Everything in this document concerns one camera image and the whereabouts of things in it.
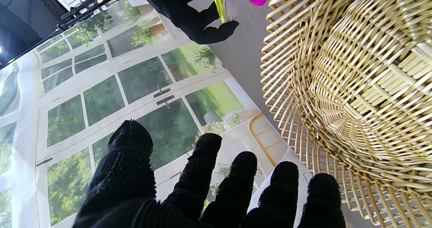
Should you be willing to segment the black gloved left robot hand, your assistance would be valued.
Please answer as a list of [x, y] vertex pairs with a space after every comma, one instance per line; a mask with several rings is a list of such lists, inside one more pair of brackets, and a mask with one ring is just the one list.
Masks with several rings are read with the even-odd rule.
[[244, 151], [233, 160], [207, 207], [222, 137], [205, 133], [196, 142], [168, 197], [156, 200], [150, 164], [153, 141], [134, 119], [125, 120], [111, 136], [99, 162], [74, 228], [292, 228], [297, 213], [300, 172], [289, 161], [273, 170], [258, 206], [248, 209], [257, 157]]

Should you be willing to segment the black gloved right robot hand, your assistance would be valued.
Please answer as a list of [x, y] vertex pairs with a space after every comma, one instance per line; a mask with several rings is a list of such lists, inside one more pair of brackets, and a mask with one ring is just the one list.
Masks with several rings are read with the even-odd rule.
[[209, 25], [219, 19], [217, 5], [213, 2], [207, 9], [197, 11], [188, 5], [193, 0], [146, 0], [159, 14], [168, 18], [198, 45], [223, 42], [233, 35], [239, 22], [222, 23], [218, 28]]

